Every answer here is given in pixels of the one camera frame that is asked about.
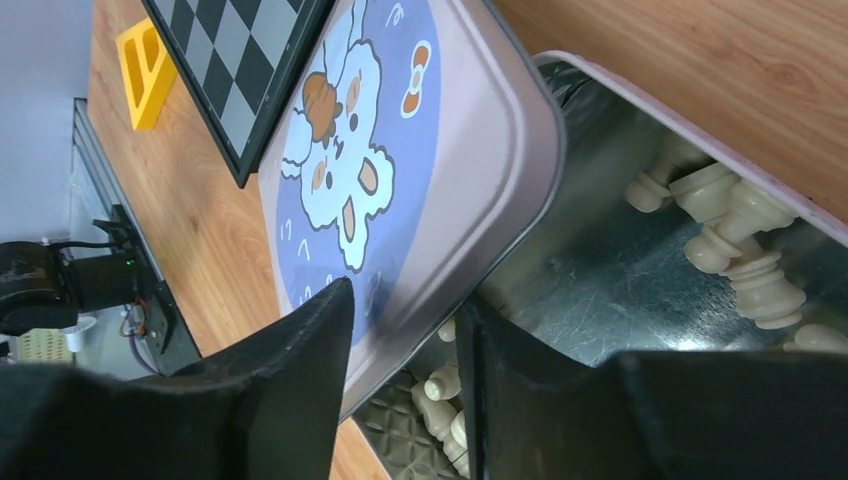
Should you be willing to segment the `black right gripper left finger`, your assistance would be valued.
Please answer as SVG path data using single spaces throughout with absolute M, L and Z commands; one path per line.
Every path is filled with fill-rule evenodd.
M 339 278 L 171 376 L 1 369 L 5 479 L 325 479 L 353 333 Z

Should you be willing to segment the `black white chessboard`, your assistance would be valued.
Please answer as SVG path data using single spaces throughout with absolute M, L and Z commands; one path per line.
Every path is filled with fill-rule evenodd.
M 143 0 L 234 182 L 244 187 L 335 4 Z

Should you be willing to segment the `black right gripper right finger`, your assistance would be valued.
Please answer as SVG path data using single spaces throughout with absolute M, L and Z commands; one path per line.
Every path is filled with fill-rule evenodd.
M 623 351 L 596 367 L 478 296 L 457 312 L 475 479 L 843 479 L 847 359 Z

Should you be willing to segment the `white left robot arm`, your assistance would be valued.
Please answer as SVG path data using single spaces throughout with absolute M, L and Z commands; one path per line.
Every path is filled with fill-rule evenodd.
M 131 256 L 68 259 L 53 246 L 1 245 L 3 335 L 71 327 L 81 313 L 134 302 L 140 290 L 140 265 Z

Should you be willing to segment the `metal tin box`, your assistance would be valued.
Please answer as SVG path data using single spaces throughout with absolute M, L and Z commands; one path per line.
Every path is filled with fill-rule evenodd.
M 736 168 L 673 170 L 657 206 L 631 204 L 638 171 L 694 148 L 596 67 L 536 57 L 568 134 L 547 216 L 474 296 L 565 356 L 596 367 L 623 351 L 822 353 L 847 359 L 847 239 L 801 217 L 745 239 L 727 272 L 685 244 L 726 212 Z M 457 342 L 436 334 L 354 418 L 393 479 L 468 479 Z

